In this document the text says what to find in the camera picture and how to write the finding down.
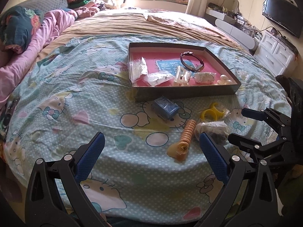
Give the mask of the white drawer cabinet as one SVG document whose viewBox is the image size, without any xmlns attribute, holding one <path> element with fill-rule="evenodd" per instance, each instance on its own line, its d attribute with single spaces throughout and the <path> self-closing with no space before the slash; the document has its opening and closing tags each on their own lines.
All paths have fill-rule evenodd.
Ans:
<svg viewBox="0 0 303 227">
<path fill-rule="evenodd" d="M 254 58 L 275 76 L 291 76 L 297 67 L 295 54 L 268 31 L 263 34 Z"/>
</svg>

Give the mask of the large pearl earrings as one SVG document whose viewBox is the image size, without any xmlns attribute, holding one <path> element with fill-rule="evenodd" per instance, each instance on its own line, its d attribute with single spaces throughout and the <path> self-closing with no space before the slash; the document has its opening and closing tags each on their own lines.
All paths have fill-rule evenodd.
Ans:
<svg viewBox="0 0 303 227">
<path fill-rule="evenodd" d="M 231 85 L 233 82 L 226 75 L 220 75 L 220 79 L 217 80 L 218 85 Z"/>
</svg>

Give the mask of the white hair claw clip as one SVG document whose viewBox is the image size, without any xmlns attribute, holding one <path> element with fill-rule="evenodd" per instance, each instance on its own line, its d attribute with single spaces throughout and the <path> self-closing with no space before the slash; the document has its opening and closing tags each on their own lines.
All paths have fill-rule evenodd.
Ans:
<svg viewBox="0 0 303 227">
<path fill-rule="evenodd" d="M 182 66 L 177 67 L 173 85 L 176 87 L 188 86 L 192 73 Z"/>
</svg>

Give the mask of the tan bed blanket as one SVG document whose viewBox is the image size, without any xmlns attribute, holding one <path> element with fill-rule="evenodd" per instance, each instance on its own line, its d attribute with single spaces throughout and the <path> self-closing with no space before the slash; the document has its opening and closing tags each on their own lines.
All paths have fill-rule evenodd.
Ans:
<svg viewBox="0 0 303 227">
<path fill-rule="evenodd" d="M 74 22 L 70 27 L 65 29 L 63 33 L 48 46 L 46 46 L 37 55 L 35 62 L 44 59 L 55 48 L 60 47 L 70 41 L 72 38 L 81 38 L 89 35 L 104 34 L 139 34 L 151 35 L 158 37 L 179 38 L 181 40 L 201 40 L 218 45 L 228 46 L 238 49 L 242 52 L 246 50 L 238 44 L 231 36 L 227 36 L 230 40 L 207 35 L 192 29 L 177 28 L 158 23 L 147 21 L 143 13 L 144 9 L 116 9 L 98 12 L 96 15 L 80 19 Z"/>
</svg>

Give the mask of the brown leather wrist watch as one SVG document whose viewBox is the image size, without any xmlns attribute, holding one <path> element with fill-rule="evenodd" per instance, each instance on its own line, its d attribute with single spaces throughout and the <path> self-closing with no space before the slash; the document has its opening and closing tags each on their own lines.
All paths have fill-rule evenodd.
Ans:
<svg viewBox="0 0 303 227">
<path fill-rule="evenodd" d="M 201 72 L 204 69 L 204 61 L 193 52 L 186 51 L 180 54 L 181 64 L 194 73 Z"/>
</svg>

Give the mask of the white pearl hair clip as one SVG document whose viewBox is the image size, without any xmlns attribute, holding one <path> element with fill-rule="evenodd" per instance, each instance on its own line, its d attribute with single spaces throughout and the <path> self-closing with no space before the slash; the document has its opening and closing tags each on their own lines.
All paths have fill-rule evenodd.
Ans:
<svg viewBox="0 0 303 227">
<path fill-rule="evenodd" d="M 194 80 L 198 84 L 212 84 L 215 81 L 216 73 L 197 72 L 194 73 Z"/>
</svg>

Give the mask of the clear bag with dark jewelry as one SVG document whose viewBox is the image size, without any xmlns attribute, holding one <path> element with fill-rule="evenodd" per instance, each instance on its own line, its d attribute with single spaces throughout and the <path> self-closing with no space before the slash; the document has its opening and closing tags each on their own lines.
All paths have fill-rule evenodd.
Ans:
<svg viewBox="0 0 303 227">
<path fill-rule="evenodd" d="M 227 143 L 230 129 L 223 121 L 200 122 L 194 131 L 195 138 L 199 140 L 203 132 L 208 134 L 216 144 L 224 145 Z"/>
</svg>

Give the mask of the white grey dressing table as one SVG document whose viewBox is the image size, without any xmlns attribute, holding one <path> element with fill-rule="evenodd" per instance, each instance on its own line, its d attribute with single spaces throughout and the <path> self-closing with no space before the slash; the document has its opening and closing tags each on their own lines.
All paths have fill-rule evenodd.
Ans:
<svg viewBox="0 0 303 227">
<path fill-rule="evenodd" d="M 225 13 L 215 11 L 209 7 L 206 8 L 204 18 L 217 27 L 220 31 L 231 36 L 236 42 L 242 45 L 246 50 L 254 54 L 258 43 L 250 35 L 236 27 L 236 20 Z"/>
</svg>

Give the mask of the blue plastic small box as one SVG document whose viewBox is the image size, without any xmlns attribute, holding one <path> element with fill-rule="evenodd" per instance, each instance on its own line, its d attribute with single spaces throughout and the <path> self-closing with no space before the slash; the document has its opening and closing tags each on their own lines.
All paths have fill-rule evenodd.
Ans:
<svg viewBox="0 0 303 227">
<path fill-rule="evenodd" d="M 162 96 L 152 102 L 151 108 L 155 114 L 164 120 L 172 119 L 179 110 L 179 106 L 168 98 Z"/>
</svg>

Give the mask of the clear plastic zip bag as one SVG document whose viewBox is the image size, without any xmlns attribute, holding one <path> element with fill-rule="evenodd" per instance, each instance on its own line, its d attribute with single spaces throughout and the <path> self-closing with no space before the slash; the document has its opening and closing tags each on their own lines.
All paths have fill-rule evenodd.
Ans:
<svg viewBox="0 0 303 227">
<path fill-rule="evenodd" d="M 132 84 L 142 79 L 148 74 L 148 68 L 145 58 L 141 57 L 131 60 L 128 63 L 129 78 Z"/>
</svg>

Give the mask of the Hello Kitty bed sheet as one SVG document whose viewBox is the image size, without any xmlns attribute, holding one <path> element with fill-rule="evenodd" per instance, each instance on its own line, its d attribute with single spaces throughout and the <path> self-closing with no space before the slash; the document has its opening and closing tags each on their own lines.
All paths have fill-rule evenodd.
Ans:
<svg viewBox="0 0 303 227">
<path fill-rule="evenodd" d="M 205 47 L 235 74 L 240 88 L 234 95 L 173 98 L 179 112 L 163 121 L 150 101 L 135 102 L 128 79 L 129 44 L 144 42 Z M 276 138 L 273 130 L 243 117 L 241 110 L 273 108 L 291 114 L 282 86 L 249 54 L 201 40 L 145 35 L 55 41 L 54 50 L 36 63 L 12 99 L 19 102 L 4 158 L 19 183 L 27 186 L 38 158 L 61 159 L 102 132 L 105 148 L 82 189 L 101 214 L 155 224 L 198 220 L 222 187 L 196 140 L 183 162 L 166 153 L 189 119 L 198 120 L 216 102 L 230 110 L 224 121 L 231 132 L 267 144 Z"/>
</svg>

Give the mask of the dark cardboard tray box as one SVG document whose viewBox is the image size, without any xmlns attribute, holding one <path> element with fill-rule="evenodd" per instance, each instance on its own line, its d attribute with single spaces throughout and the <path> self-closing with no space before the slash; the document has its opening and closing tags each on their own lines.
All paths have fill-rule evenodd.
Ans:
<svg viewBox="0 0 303 227">
<path fill-rule="evenodd" d="M 136 101 L 232 95 L 241 83 L 206 47 L 130 43 L 128 73 Z"/>
</svg>

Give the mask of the dark floral pillow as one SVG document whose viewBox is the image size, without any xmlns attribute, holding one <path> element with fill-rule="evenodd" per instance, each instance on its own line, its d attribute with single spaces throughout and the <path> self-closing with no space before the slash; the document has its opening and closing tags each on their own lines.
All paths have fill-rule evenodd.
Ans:
<svg viewBox="0 0 303 227">
<path fill-rule="evenodd" d="M 1 15 L 1 51 L 23 53 L 44 19 L 39 9 L 14 6 Z"/>
</svg>

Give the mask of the pile of clothes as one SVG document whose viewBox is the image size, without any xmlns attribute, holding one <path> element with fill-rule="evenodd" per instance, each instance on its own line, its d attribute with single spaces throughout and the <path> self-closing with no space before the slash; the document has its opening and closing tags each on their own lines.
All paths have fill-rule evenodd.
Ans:
<svg viewBox="0 0 303 227">
<path fill-rule="evenodd" d="M 92 17 L 105 10 L 117 9 L 115 0 L 67 0 L 68 12 L 76 19 Z"/>
</svg>

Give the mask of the pink floral light blanket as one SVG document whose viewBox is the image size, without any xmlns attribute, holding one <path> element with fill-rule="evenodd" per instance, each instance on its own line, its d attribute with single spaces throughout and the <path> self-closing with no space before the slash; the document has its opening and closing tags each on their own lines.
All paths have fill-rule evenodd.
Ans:
<svg viewBox="0 0 303 227">
<path fill-rule="evenodd" d="M 210 24 L 207 20 L 196 17 L 193 15 L 172 12 L 166 10 L 146 10 L 143 13 L 144 18 L 147 21 L 174 26 L 183 29 L 192 29 L 197 32 L 201 32 L 207 35 L 216 36 L 223 40 L 230 40 L 230 38 L 217 27 Z"/>
</svg>

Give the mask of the small jewelry plastic bag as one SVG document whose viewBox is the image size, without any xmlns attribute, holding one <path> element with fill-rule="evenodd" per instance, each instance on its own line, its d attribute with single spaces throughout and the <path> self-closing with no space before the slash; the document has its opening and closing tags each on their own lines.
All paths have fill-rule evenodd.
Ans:
<svg viewBox="0 0 303 227">
<path fill-rule="evenodd" d="M 166 70 L 150 73 L 143 77 L 143 81 L 152 87 L 163 84 L 164 82 L 167 82 L 171 79 L 174 79 L 174 75 Z"/>
</svg>

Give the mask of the black flat television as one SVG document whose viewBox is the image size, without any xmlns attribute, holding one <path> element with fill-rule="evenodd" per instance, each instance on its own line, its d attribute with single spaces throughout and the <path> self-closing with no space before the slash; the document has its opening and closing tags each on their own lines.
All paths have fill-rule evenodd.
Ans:
<svg viewBox="0 0 303 227">
<path fill-rule="evenodd" d="M 264 0 L 262 15 L 278 24 L 296 38 L 302 31 L 302 14 L 297 6 L 286 0 Z"/>
</svg>

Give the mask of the pink quilt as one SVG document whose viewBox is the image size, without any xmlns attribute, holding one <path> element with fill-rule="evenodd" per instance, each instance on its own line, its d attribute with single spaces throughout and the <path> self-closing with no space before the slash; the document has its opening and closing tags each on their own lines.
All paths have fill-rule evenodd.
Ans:
<svg viewBox="0 0 303 227">
<path fill-rule="evenodd" d="M 58 38 L 76 19 L 77 13 L 71 9 L 51 10 L 45 14 L 42 25 L 25 52 L 14 55 L 1 67 L 1 107 L 6 104 L 9 95 L 29 71 L 40 51 Z"/>
</svg>

